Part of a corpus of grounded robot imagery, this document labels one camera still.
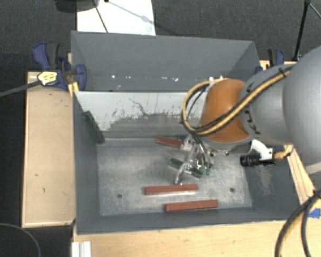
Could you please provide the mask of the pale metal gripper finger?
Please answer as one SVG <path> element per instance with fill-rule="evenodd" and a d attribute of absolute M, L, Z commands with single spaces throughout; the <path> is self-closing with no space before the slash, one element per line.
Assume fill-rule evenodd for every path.
<path fill-rule="evenodd" d="M 182 163 L 177 171 L 177 174 L 176 174 L 176 177 L 174 180 L 174 184 L 175 185 L 182 185 L 183 178 L 190 174 L 189 170 L 190 170 L 189 163 L 187 163 L 187 162 Z"/>

